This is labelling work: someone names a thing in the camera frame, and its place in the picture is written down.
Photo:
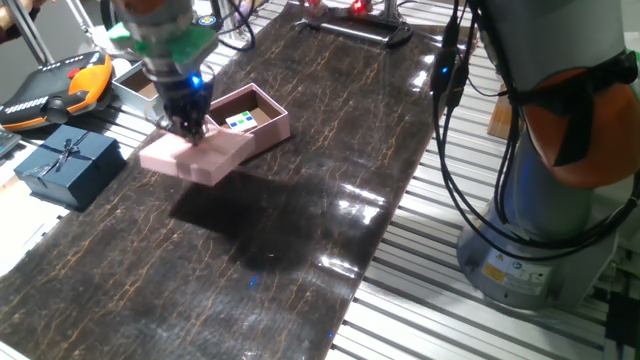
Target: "dark blue gift box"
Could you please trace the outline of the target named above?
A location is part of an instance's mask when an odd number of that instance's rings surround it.
[[[116,139],[62,125],[15,173],[32,193],[86,209],[126,164]]]

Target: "pink box lid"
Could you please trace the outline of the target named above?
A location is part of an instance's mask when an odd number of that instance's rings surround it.
[[[165,134],[140,151],[143,168],[213,186],[254,151],[253,135],[216,128],[201,144]]]

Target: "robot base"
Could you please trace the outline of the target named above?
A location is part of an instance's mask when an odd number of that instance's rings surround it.
[[[487,219],[506,231],[495,214],[493,203]],[[519,246],[486,226],[480,229],[500,248],[517,255],[542,257],[563,252]],[[589,293],[611,260],[617,242],[614,234],[576,254],[540,263],[512,259],[465,227],[458,239],[458,263],[474,287],[500,304],[523,310],[550,306],[573,308]]]

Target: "pink box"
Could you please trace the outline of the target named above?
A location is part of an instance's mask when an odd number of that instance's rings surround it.
[[[213,186],[254,152],[252,135],[216,128],[193,146],[166,134],[140,151],[143,168]]]
[[[226,119],[245,111],[258,126],[246,133],[230,130]],[[291,134],[287,111],[254,84],[212,102],[209,115],[218,127],[200,145],[166,134],[140,151],[141,166],[213,186],[242,161]]]
[[[267,150],[291,135],[289,113],[255,84],[249,84],[212,102],[209,116],[218,126],[229,129],[225,120],[244,111],[251,113],[258,122],[258,127],[246,132],[254,136],[256,143],[255,150],[249,157]]]

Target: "warning label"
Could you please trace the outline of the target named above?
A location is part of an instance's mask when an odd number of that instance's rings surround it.
[[[551,267],[514,260],[491,250],[482,272],[509,289],[539,295],[547,283]]]

